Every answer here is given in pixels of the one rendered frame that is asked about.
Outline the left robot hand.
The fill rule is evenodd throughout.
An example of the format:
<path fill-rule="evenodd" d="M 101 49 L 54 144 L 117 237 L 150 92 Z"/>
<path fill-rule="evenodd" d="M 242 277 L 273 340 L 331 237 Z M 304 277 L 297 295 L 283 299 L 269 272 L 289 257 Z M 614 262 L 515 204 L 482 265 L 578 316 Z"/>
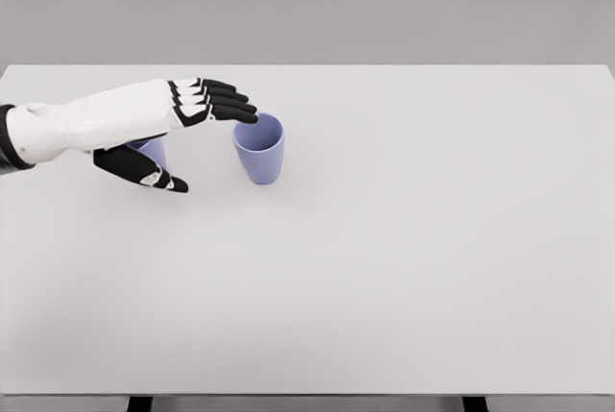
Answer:
<path fill-rule="evenodd" d="M 95 166 L 127 182 L 186 193 L 187 183 L 129 146 L 206 121 L 258 122 L 236 87 L 212 79 L 154 79 L 104 90 L 66 105 L 69 149 L 91 151 Z"/>

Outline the lavender plastic cup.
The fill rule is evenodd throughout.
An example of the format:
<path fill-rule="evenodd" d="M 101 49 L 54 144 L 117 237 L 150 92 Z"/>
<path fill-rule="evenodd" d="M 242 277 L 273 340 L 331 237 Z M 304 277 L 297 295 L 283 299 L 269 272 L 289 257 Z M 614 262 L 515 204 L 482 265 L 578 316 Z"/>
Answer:
<path fill-rule="evenodd" d="M 162 169 L 166 168 L 166 155 L 161 137 L 132 141 L 127 143 L 127 146 L 150 158 Z"/>
<path fill-rule="evenodd" d="M 232 137 L 240 163 L 253 183 L 270 184 L 278 179 L 285 133 L 277 117 L 261 112 L 256 124 L 237 123 Z"/>

